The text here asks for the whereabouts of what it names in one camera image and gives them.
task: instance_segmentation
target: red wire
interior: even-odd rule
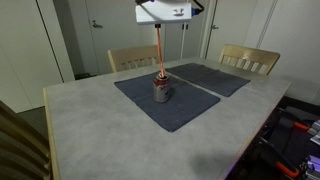
[[[160,77],[164,78],[165,73],[164,73],[164,67],[163,67],[163,61],[162,61],[162,53],[161,53],[161,40],[160,40],[160,28],[157,27],[157,34],[158,34],[158,56],[159,56],[159,61],[160,61]]]

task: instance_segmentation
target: wooden chair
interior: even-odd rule
[[[230,66],[269,75],[280,57],[279,53],[226,44],[220,62]]]
[[[108,51],[113,72],[159,63],[156,45],[113,49]]]
[[[48,140],[2,101],[0,132],[0,179],[52,179]]]

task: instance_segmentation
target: metal can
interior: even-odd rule
[[[170,80],[168,76],[160,77],[158,74],[153,79],[153,98],[155,101],[163,103],[169,100]]]

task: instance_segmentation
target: table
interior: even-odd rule
[[[200,58],[251,82],[174,133],[148,117],[113,84],[158,65],[44,89],[55,179],[224,179],[283,97],[290,82]]]

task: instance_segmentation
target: dark gray placemat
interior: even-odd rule
[[[250,80],[195,63],[168,68],[166,71],[226,97],[230,97],[250,82]]]
[[[152,80],[156,73],[115,82],[127,97],[137,104],[156,123],[174,132],[215,105],[220,98],[186,82],[170,77],[171,97],[166,103],[153,100]]]

